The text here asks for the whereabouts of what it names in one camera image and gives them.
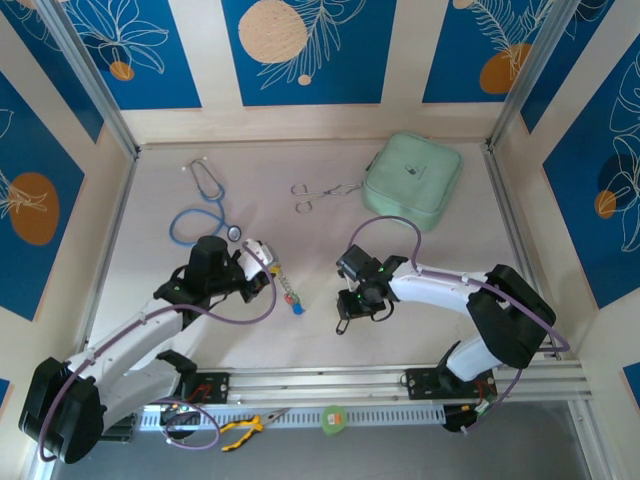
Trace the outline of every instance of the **white robotic arm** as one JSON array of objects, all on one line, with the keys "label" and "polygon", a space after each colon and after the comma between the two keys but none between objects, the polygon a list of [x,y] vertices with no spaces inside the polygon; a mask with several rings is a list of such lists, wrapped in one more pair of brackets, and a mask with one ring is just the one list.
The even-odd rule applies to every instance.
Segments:
[{"label": "white robotic arm", "polygon": [[[420,271],[445,275],[426,276]],[[416,270],[407,261],[394,272],[389,285],[398,301],[428,303],[469,315],[467,308],[469,296],[477,293],[480,287],[453,280],[454,277],[487,281],[485,273],[450,272],[424,265],[418,265]],[[460,380],[470,382],[482,372],[502,364],[503,362],[493,356],[482,337],[478,335],[467,342],[460,343],[447,359],[446,366]]]},{"label": "white robotic arm", "polygon": [[399,256],[381,263],[357,245],[352,245],[337,265],[341,276],[357,284],[355,289],[338,294],[339,335],[354,318],[375,320],[375,315],[387,308],[390,316],[397,302],[438,305],[471,317],[479,335],[458,342],[439,365],[437,387],[447,393],[455,393],[461,383],[502,364],[526,368],[546,336],[521,309],[504,304],[495,290],[517,299],[549,327],[555,322],[553,310],[520,275],[504,265],[488,273],[460,273],[412,265]]},{"label": "white robotic arm", "polygon": [[189,263],[173,273],[139,314],[65,362],[42,362],[31,381],[20,429],[34,440],[44,432],[46,448],[65,463],[74,463],[117,421],[175,394],[197,370],[188,354],[166,350],[142,368],[131,368],[207,313],[216,297],[239,292],[248,303],[271,284],[272,306],[262,317],[275,306],[273,279],[263,271],[275,255],[253,240],[243,246],[244,252],[230,256],[224,240],[202,237]]}]

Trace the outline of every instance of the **stethoscope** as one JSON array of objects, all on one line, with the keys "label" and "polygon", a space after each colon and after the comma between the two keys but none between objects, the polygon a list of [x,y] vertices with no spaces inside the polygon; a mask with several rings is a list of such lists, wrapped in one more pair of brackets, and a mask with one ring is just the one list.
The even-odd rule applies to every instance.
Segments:
[{"label": "stethoscope", "polygon": [[[216,236],[218,235],[218,233],[220,233],[220,230],[226,227],[227,238],[230,241],[237,242],[238,240],[240,240],[240,237],[242,237],[242,230],[240,230],[240,227],[238,227],[237,225],[229,225],[226,221],[226,214],[224,211],[224,207],[222,206],[222,200],[224,199],[226,192],[222,184],[218,182],[218,180],[213,175],[213,173],[211,173],[211,170],[209,170],[207,166],[204,164],[204,161],[206,159],[207,157],[203,157],[203,158],[194,160],[189,165],[182,167],[182,170],[186,170],[188,168],[191,171],[191,175],[193,176],[193,179],[196,182],[196,186],[198,187],[200,196],[207,203],[217,204],[218,208],[220,209],[220,215],[216,215],[215,213],[212,213],[208,210],[204,210],[202,208],[187,208],[186,210],[183,210],[178,215],[176,215],[173,221],[171,222],[171,225],[169,226],[169,236],[171,237],[171,240],[173,240],[175,243],[183,247],[193,247],[196,244],[196,242],[185,242],[178,239],[175,235],[174,230],[178,221],[182,217],[184,217],[185,215],[189,215],[190,213],[199,213],[201,215],[206,215],[218,221],[218,227],[210,235]],[[198,176],[196,175],[196,172],[195,172],[196,166],[199,166],[203,170],[203,172],[211,179],[211,181],[213,181],[213,183],[215,184],[216,192],[212,192],[213,194],[207,194],[205,192],[205,189],[203,188],[202,184],[200,183],[200,180],[198,179]]]}]

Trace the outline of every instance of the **yellow pliers handle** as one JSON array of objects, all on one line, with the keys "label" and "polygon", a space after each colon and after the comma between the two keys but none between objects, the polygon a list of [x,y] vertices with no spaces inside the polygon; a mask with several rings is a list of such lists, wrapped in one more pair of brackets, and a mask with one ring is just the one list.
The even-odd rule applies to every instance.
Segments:
[{"label": "yellow pliers handle", "polygon": [[232,428],[236,428],[236,427],[251,427],[251,428],[236,443],[227,445],[226,447],[222,447],[223,452],[232,452],[234,450],[237,450],[242,445],[247,443],[247,441],[249,441],[249,439],[253,437],[256,433],[260,433],[264,430],[264,425],[260,423],[260,415],[256,415],[251,420],[242,420],[240,422],[227,423],[222,428],[220,428],[220,434],[228,432]]}]

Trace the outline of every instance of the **surgical scissors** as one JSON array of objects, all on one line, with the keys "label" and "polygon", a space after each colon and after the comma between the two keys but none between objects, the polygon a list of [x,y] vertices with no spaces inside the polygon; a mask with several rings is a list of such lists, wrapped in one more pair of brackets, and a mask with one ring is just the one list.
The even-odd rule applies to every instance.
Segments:
[{"label": "surgical scissors", "polygon": [[310,192],[304,183],[297,183],[291,187],[291,193],[296,197],[303,197],[305,195],[311,195],[313,197],[296,203],[296,212],[309,213],[313,210],[311,202],[326,197],[327,195],[340,195],[344,197],[359,188],[362,188],[362,183],[341,183],[337,187],[330,188],[329,190]]},{"label": "surgical scissors", "polygon": [[[182,167],[182,170],[184,171],[188,168],[191,171],[191,175],[193,176],[193,180],[196,182],[196,187],[198,187],[200,196],[207,203],[217,204],[218,208],[220,209],[220,215],[216,215],[215,213],[212,213],[209,210],[204,210],[202,208],[187,208],[186,210],[183,210],[178,215],[176,215],[173,221],[171,222],[171,225],[169,226],[169,236],[171,237],[171,240],[173,240],[178,245],[182,245],[183,247],[193,247],[195,245],[195,242],[185,242],[185,241],[179,240],[176,237],[174,230],[176,228],[176,224],[178,223],[178,220],[180,220],[182,217],[190,213],[199,213],[201,215],[206,215],[218,221],[218,227],[212,233],[210,233],[210,235],[212,236],[217,235],[218,233],[220,233],[220,230],[222,230],[224,227],[227,227],[227,238],[229,240],[231,240],[232,242],[237,242],[238,240],[240,240],[240,237],[242,237],[242,231],[240,230],[240,227],[238,227],[237,225],[229,225],[227,223],[226,213],[224,211],[224,207],[222,206],[222,200],[224,199],[226,192],[222,184],[218,182],[218,180],[213,175],[211,170],[209,170],[209,168],[205,165],[204,161],[206,159],[207,157],[193,160],[188,165]],[[209,178],[210,182],[212,182],[212,186],[214,186],[213,191],[207,193],[207,191],[205,190],[204,184],[198,178],[198,175],[196,175],[196,171],[195,171],[196,166],[199,166],[200,169],[202,170],[202,173]]]}]

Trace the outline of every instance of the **stethoscope chest piece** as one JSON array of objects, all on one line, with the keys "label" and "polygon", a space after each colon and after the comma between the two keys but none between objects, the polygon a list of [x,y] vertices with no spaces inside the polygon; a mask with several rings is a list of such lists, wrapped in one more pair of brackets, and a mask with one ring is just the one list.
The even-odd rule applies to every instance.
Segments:
[{"label": "stethoscope chest piece", "polygon": [[227,230],[227,238],[231,242],[237,242],[242,238],[242,230],[237,225],[229,225],[229,229]]}]

